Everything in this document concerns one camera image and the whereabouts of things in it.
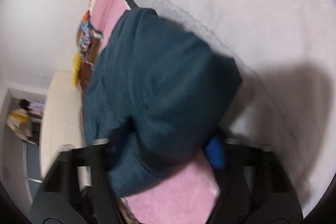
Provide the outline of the dark teal padded jacket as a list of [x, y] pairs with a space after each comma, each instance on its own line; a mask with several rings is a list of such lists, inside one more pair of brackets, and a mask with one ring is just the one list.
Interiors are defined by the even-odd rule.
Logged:
[[117, 196], [171, 176], [208, 142], [242, 83], [234, 59], [152, 9], [126, 11], [94, 65], [83, 99], [85, 142], [116, 147]]

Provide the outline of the clothes pile in doorway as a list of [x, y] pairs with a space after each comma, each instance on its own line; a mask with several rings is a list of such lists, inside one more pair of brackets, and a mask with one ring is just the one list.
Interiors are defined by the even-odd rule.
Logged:
[[25, 143], [39, 146], [45, 104], [21, 99], [7, 117], [9, 128]]

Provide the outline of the cream wooden headboard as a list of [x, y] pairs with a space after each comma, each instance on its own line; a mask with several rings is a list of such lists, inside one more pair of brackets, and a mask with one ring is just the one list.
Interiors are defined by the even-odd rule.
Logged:
[[84, 143], [81, 93], [72, 80], [71, 72], [57, 71], [47, 93], [39, 142], [42, 177], [46, 176], [62, 147], [80, 148]]

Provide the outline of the yellow item on bed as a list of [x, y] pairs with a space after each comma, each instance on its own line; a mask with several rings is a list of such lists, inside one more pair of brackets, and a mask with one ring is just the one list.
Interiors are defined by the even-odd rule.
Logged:
[[74, 86], [78, 86], [79, 84], [80, 64], [81, 64], [81, 57], [80, 57], [80, 54], [76, 52], [74, 56], [74, 60], [73, 60], [73, 84]]

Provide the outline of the brown patterned blanket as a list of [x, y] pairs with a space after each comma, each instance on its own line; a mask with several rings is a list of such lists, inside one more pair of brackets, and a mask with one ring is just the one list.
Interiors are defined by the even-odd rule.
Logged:
[[92, 39], [91, 47], [88, 50], [84, 59], [80, 62], [79, 70], [79, 87], [81, 89], [82, 97], [91, 81], [91, 76], [95, 67], [97, 58], [101, 52], [101, 39], [94, 37]]

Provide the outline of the colourful printed pillow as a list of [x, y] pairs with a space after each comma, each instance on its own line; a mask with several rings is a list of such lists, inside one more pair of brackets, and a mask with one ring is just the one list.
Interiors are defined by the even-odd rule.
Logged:
[[89, 10], [84, 14], [80, 20], [79, 27], [76, 34], [76, 44], [80, 56], [80, 60], [84, 60], [92, 46], [94, 37], [94, 28], [91, 22], [91, 13]]

